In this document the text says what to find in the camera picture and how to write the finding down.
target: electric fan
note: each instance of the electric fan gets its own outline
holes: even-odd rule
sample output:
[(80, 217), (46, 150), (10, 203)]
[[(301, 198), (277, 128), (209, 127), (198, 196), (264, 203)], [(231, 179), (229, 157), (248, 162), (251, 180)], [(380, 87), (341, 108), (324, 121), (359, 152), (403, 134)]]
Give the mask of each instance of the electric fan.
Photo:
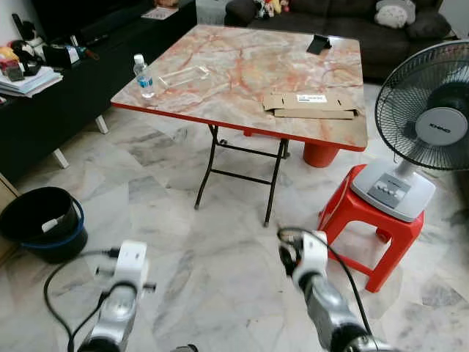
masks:
[(375, 106), (384, 142), (400, 165), (376, 160), (351, 184), (366, 202), (412, 222), (435, 186), (416, 173), (469, 168), (469, 40), (442, 43), (404, 61), (386, 79)]

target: white label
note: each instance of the white label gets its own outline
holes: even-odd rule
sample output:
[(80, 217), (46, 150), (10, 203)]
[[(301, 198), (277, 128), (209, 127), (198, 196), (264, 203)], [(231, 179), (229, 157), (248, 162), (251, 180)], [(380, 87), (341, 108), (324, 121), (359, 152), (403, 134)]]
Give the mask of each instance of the white label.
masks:
[(296, 98), (298, 99), (299, 103), (327, 103), (328, 100), (326, 99), (325, 95), (323, 94), (296, 94)]

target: fan guard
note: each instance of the fan guard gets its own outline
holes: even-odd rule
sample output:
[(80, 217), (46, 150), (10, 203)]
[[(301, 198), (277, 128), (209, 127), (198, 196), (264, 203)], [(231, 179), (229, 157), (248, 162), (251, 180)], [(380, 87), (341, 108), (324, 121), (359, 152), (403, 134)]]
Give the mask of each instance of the fan guard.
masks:
[(375, 106), (377, 129), (396, 154), (430, 169), (469, 169), (469, 132), (449, 145), (418, 138), (418, 118), (434, 108), (469, 118), (469, 40), (436, 45), (407, 59), (386, 79)]

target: fan base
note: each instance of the fan base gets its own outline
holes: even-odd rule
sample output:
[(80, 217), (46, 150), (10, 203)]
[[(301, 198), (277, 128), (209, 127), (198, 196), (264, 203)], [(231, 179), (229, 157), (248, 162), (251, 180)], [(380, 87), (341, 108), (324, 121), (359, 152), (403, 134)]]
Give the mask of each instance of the fan base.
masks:
[(396, 164), (377, 159), (355, 177), (350, 188), (388, 215), (413, 222), (431, 200), (435, 185), (416, 172), (403, 175), (397, 169)]

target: flat cardboard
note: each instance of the flat cardboard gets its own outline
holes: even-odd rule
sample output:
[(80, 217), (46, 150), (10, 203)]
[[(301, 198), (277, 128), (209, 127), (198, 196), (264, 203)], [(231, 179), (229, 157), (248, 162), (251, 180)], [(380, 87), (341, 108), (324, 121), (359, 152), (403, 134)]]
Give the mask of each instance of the flat cardboard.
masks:
[(348, 97), (330, 93), (271, 93), (264, 96), (262, 104), (276, 117), (352, 120), (358, 114)]

